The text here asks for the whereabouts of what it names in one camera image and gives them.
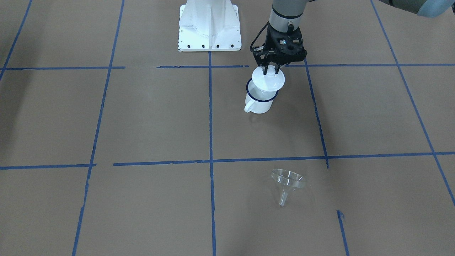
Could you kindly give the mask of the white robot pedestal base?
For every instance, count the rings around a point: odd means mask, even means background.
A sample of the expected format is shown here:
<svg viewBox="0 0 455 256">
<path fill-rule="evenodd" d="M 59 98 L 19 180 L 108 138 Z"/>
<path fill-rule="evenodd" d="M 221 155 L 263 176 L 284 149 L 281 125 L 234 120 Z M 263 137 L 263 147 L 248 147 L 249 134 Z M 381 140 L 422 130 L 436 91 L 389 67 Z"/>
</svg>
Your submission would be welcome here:
<svg viewBox="0 0 455 256">
<path fill-rule="evenodd" d="M 239 51 L 239 9 L 230 0 L 188 0 L 179 9 L 178 50 Z"/>
</svg>

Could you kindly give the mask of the white enamel cup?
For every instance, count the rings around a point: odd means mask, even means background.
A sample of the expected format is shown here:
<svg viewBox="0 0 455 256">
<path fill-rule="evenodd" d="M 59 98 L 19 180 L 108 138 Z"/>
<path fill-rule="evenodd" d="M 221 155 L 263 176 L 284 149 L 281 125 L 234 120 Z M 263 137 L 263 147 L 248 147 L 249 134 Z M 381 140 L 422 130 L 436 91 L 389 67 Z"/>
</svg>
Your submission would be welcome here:
<svg viewBox="0 0 455 256">
<path fill-rule="evenodd" d="M 267 112 L 279 91 L 265 92 L 260 90 L 250 78 L 246 84 L 246 98 L 244 112 L 262 114 Z"/>
</svg>

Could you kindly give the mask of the white cup lid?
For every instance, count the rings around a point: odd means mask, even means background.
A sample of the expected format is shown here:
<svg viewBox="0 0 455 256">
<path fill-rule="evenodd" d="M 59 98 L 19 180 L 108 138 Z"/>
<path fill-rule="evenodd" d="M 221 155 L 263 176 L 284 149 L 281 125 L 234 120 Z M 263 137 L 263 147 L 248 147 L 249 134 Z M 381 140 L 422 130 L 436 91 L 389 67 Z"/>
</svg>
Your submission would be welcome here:
<svg viewBox="0 0 455 256">
<path fill-rule="evenodd" d="M 252 82 L 258 89 L 263 92 L 276 92 L 280 90 L 285 83 L 285 76 L 281 70 L 278 69 L 276 73 L 274 65 L 267 66 L 267 72 L 264 74 L 264 67 L 257 67 L 252 73 Z"/>
</svg>

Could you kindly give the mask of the clear plastic funnel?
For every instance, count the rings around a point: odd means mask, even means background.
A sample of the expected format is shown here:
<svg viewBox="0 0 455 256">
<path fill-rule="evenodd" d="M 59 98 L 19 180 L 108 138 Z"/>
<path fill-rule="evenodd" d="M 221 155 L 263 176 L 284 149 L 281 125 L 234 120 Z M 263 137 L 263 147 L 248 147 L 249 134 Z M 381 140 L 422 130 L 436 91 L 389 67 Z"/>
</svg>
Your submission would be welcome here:
<svg viewBox="0 0 455 256">
<path fill-rule="evenodd" d="M 283 169 L 273 169 L 271 178 L 281 187 L 281 196 L 278 201 L 281 207 L 285 206 L 286 200 L 291 192 L 298 188 L 306 187 L 308 181 L 301 174 Z"/>
</svg>

